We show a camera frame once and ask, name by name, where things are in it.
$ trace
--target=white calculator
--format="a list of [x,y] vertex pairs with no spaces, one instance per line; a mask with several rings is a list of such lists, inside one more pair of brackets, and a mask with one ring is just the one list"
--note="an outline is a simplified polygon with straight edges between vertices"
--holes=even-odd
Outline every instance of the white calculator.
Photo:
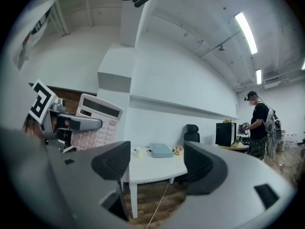
[[103,125],[97,130],[72,132],[71,145],[84,150],[112,143],[122,114],[120,107],[101,98],[82,94],[76,115],[100,119]]

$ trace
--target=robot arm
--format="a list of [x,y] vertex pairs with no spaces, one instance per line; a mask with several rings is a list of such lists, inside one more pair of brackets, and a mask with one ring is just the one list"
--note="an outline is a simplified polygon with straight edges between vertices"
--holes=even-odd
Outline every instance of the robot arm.
[[[64,131],[87,131],[102,127],[100,119],[66,113],[64,99],[58,98],[40,80],[33,85],[33,90],[38,95],[29,114],[39,123],[43,137],[48,141],[59,142],[61,150],[67,145],[63,138]],[[56,128],[52,125],[53,119],[55,119]]]

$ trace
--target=blue box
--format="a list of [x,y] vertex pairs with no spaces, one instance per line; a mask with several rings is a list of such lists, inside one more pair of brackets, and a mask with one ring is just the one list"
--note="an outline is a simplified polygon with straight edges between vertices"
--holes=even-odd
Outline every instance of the blue box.
[[171,158],[173,151],[165,144],[151,143],[152,156],[154,158]]

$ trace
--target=black t-shirt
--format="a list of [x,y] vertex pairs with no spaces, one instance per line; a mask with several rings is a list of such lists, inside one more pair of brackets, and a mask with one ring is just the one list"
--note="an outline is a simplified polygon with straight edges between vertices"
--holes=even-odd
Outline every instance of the black t-shirt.
[[[267,120],[269,108],[264,103],[258,103],[253,111],[253,117],[251,124],[253,124],[257,119]],[[265,131],[265,125],[262,123],[258,128],[250,130],[250,137],[252,139],[262,139],[267,135]]]

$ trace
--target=white table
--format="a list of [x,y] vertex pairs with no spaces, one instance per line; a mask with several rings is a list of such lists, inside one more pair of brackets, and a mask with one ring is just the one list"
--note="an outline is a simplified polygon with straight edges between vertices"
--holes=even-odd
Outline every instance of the white table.
[[135,156],[135,148],[131,150],[129,163],[129,189],[132,202],[132,217],[138,218],[137,186],[140,183],[148,183],[170,179],[173,183],[175,177],[187,173],[183,156],[174,155],[172,158],[153,158],[149,148],[141,148],[143,156]]

